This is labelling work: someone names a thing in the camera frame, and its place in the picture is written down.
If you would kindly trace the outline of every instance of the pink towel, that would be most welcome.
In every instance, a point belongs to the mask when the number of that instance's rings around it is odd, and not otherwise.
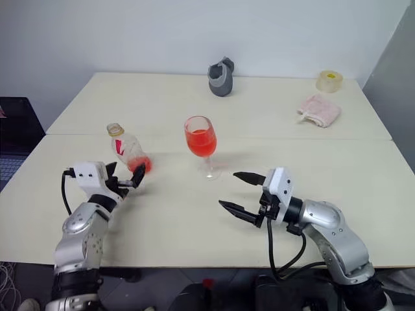
[[[341,111],[340,107],[317,94],[307,98],[301,104],[298,113],[302,114],[300,122],[309,119],[316,125],[327,128],[340,115]]]

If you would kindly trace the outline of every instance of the red juice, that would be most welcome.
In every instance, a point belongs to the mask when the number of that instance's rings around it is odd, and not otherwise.
[[[128,169],[134,173],[134,171],[142,164],[145,164],[145,172],[148,173],[151,171],[151,160],[149,157],[136,157],[132,160],[129,160],[127,163]]]
[[[198,157],[209,157],[216,149],[216,135],[213,128],[186,132],[189,149]]]

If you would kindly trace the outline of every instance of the bottle label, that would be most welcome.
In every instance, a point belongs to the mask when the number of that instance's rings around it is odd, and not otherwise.
[[[121,151],[121,143],[122,141],[120,141],[119,139],[115,140],[115,149],[117,149],[117,153],[122,156],[124,154],[124,150]]]

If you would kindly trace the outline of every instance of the white table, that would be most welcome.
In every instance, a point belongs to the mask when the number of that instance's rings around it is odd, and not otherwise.
[[[231,96],[220,98],[209,90],[206,75],[97,73],[47,133],[106,135],[106,125],[118,122],[139,139],[182,140],[186,118],[205,115],[220,139],[390,139],[354,80],[324,94],[342,108],[329,128],[298,124],[296,110],[316,93],[314,79],[235,77]]]
[[[111,266],[269,266],[266,230],[236,219],[218,199],[257,212],[261,188],[231,175],[289,167],[294,195],[337,204],[367,245],[375,266],[415,266],[415,177],[392,141],[327,139],[219,139],[222,174],[201,178],[199,158],[184,139],[141,143],[154,162],[143,186],[114,212],[104,244]],[[67,217],[60,177],[75,161],[115,161],[106,135],[47,135],[0,193],[0,260],[53,263]],[[116,174],[127,178],[120,165]],[[67,181],[72,209],[86,197]],[[274,230],[276,264],[299,249],[300,238]],[[320,260],[308,243],[297,263]]]

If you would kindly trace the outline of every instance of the gray wall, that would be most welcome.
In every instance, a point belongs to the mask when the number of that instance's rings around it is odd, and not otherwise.
[[[95,71],[367,81],[409,0],[0,0],[0,96],[47,129]]]
[[[415,172],[415,1],[403,14],[363,92]]]

